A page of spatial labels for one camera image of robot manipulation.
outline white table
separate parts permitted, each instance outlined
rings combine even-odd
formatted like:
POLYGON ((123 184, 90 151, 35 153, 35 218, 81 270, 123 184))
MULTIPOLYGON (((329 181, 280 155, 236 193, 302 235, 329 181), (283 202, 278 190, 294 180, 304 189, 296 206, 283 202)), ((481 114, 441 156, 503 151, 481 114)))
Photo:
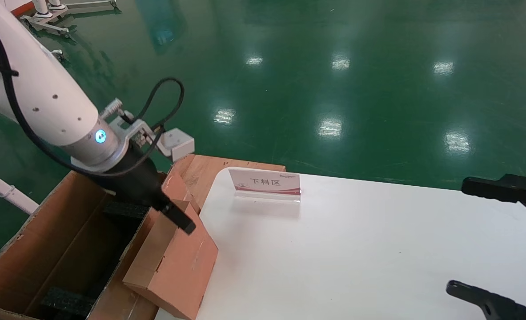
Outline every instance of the white table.
POLYGON ((458 280, 526 306, 526 208, 460 191, 301 175, 301 202, 237 198, 201 218, 219 247, 197 320, 484 320, 458 280))

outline cardboard box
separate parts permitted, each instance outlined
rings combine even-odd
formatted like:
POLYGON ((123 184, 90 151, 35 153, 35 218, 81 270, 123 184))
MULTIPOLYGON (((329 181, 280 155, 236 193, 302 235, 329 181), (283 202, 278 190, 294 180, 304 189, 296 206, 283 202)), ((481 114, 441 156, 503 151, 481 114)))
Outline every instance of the cardboard box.
MULTIPOLYGON (((177 174, 168 177, 165 193, 194 203, 183 180, 177 174)), ((40 304, 51 287, 95 298, 88 320, 154 318, 157 306, 122 280, 159 213, 150 210, 121 228, 102 213, 110 200, 75 172, 55 187, 0 250, 0 320, 51 319, 40 304)))
POLYGON ((196 229, 186 235, 166 217, 158 217, 123 282, 172 316, 195 320, 218 249, 193 206, 175 203, 196 229))

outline robotic arm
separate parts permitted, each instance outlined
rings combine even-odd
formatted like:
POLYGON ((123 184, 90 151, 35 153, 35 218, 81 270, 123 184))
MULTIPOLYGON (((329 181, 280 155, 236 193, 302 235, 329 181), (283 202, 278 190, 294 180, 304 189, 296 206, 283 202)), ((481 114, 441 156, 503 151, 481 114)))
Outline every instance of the robotic arm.
MULTIPOLYGON (((181 92, 178 105, 164 122, 184 97, 183 86, 174 78, 163 79, 152 95, 166 81, 178 83, 181 92)), ((34 144, 60 164, 118 196, 155 208, 186 233, 195 229, 193 221, 161 190, 155 165, 148 158, 158 148, 177 160, 193 152, 193 138, 178 129, 165 132, 163 122, 150 128, 123 111, 119 100, 99 114, 62 65, 1 4, 0 112, 18 122, 34 144), (114 113, 118 117, 107 123, 114 113), (121 126, 125 122, 127 129, 121 126), (41 139, 67 152, 71 164, 55 156, 41 139), (144 153, 141 146, 146 142, 151 147, 144 153)))

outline cardboard flap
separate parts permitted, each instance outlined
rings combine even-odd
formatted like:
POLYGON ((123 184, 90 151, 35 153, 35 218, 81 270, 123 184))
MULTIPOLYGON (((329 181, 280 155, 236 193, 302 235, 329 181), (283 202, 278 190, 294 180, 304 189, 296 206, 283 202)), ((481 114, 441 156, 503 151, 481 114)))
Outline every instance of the cardboard flap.
POLYGON ((23 313, 105 193, 70 172, 0 250, 0 308, 23 313))
POLYGON ((154 276, 164 258, 164 252, 172 241, 177 227, 167 217, 159 214, 146 237, 123 282, 135 285, 147 284, 154 276))

